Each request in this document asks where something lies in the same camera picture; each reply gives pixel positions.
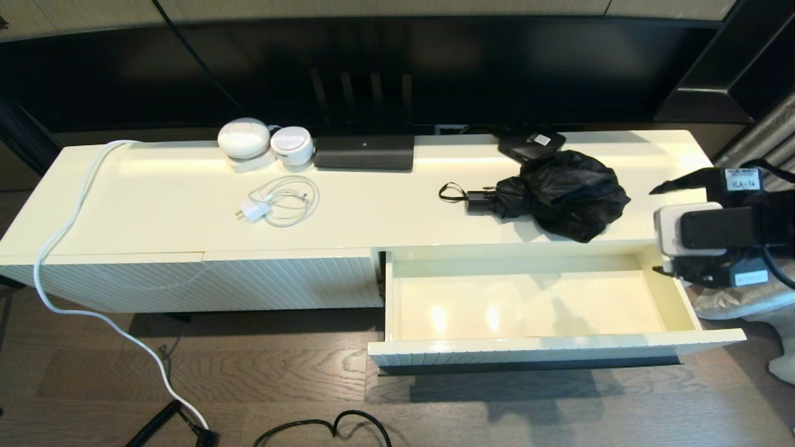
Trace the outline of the black umbrella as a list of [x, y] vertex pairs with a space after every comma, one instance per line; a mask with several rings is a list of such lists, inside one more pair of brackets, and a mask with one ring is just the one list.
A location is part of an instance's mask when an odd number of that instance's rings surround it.
[[438, 197], [463, 202], [468, 213], [500, 221], [528, 217], [543, 231], [578, 243], [605, 232], [631, 201], [613, 169], [574, 150], [529, 159], [519, 174], [485, 189], [466, 191], [448, 182]]

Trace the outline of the white fluted drawer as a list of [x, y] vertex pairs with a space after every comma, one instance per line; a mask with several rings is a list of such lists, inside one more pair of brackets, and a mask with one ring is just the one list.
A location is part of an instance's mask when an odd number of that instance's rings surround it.
[[744, 342], [705, 329], [653, 242], [434, 246], [385, 266], [384, 373], [480, 364], [633, 367]]

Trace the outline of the white tv cabinet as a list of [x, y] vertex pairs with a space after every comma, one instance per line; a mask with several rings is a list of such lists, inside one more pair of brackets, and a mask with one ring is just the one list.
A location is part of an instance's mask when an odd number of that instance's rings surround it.
[[101, 312], [208, 312], [380, 307], [379, 254], [395, 261], [556, 253], [632, 253], [655, 245], [653, 213], [704, 200], [702, 190], [651, 195], [663, 181], [710, 166], [685, 130], [569, 133], [566, 147], [616, 172], [630, 196], [590, 243], [500, 222], [441, 201], [443, 184], [494, 186], [519, 164], [485, 135], [415, 139], [409, 173], [300, 170], [320, 201], [307, 220], [273, 227], [236, 218], [248, 192], [286, 176], [275, 163], [234, 173], [215, 142], [121, 145], [83, 186], [102, 145], [67, 147], [0, 240], [0, 275], [32, 284], [43, 244], [82, 203], [42, 265], [43, 288]]

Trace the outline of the black shelf unit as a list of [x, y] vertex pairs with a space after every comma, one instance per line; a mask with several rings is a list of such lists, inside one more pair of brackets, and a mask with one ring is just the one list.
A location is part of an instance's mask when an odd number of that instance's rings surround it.
[[658, 122], [754, 124], [795, 87], [795, 0], [738, 0]]

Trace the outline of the small black set-top box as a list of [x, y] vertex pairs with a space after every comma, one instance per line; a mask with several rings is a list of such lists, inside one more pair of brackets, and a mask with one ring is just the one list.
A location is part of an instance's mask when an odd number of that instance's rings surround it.
[[567, 142], [562, 133], [550, 130], [531, 130], [524, 135], [503, 135], [497, 142], [497, 150], [519, 163], [551, 155]]

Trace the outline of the black television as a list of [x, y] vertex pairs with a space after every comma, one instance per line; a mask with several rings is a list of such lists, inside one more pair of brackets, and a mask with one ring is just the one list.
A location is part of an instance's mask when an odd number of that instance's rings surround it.
[[605, 17], [317, 18], [0, 43], [0, 91], [54, 132], [651, 119], [720, 29]]

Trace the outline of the black router with antennas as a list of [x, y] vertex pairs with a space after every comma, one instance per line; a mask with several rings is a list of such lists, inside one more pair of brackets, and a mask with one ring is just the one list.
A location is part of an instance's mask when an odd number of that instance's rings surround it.
[[417, 131], [410, 78], [376, 70], [309, 69], [317, 118], [314, 163], [332, 171], [410, 172]]

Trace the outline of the small white round device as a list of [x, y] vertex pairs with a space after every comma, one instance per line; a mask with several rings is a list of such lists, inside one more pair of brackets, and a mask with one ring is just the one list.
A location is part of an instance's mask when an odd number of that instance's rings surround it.
[[314, 156], [314, 139], [304, 127], [292, 125], [272, 134], [270, 147], [276, 157], [289, 166], [306, 165]]

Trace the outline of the white charger adapter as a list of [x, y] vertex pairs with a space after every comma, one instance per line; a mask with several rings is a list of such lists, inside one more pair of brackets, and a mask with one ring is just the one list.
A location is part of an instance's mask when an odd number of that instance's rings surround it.
[[235, 216], [239, 220], [255, 222], [266, 216], [270, 211], [271, 206], [269, 203], [244, 198], [238, 202], [238, 211], [236, 211]]

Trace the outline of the large white round device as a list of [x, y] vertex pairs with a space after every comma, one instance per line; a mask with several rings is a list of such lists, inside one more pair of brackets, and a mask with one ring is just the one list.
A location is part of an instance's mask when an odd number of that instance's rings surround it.
[[276, 162], [270, 140], [270, 128], [254, 118], [228, 122], [217, 135], [219, 149], [226, 155], [232, 171], [238, 174], [264, 169]]

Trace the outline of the black power plug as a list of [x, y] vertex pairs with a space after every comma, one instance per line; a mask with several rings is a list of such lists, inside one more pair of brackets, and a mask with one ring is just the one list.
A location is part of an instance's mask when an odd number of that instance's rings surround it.
[[201, 424], [193, 422], [193, 419], [188, 416], [184, 410], [178, 411], [179, 416], [190, 427], [193, 435], [196, 436], [196, 447], [217, 447], [219, 436], [218, 433], [210, 429], [204, 428]]

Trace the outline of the dark grey curtain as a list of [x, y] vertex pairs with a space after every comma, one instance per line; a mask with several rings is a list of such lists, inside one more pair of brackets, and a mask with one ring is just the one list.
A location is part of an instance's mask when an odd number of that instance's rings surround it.
[[44, 175], [61, 148], [8, 94], [0, 93], [0, 141], [31, 167]]

